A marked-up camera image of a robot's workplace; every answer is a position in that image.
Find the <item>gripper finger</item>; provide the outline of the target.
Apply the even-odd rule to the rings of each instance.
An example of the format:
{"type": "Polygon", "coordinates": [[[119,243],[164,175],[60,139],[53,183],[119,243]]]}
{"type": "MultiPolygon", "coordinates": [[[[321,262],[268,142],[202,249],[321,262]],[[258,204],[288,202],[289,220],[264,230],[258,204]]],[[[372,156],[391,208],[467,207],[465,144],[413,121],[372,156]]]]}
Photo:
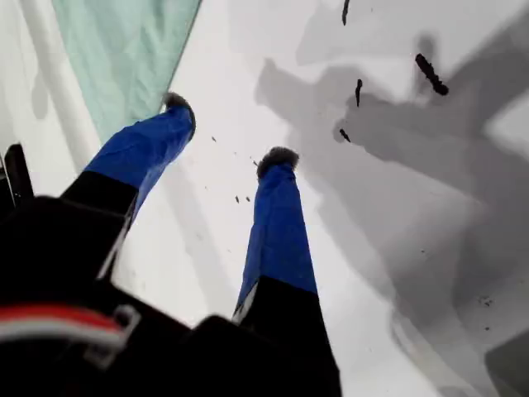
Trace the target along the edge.
{"type": "Polygon", "coordinates": [[[166,167],[192,140],[194,112],[169,92],[165,110],[115,133],[90,160],[62,199],[135,217],[166,167]]]}
{"type": "Polygon", "coordinates": [[[233,313],[238,322],[262,303],[281,327],[325,328],[295,175],[298,160],[296,152],[277,146],[258,164],[253,226],[233,313]]]}

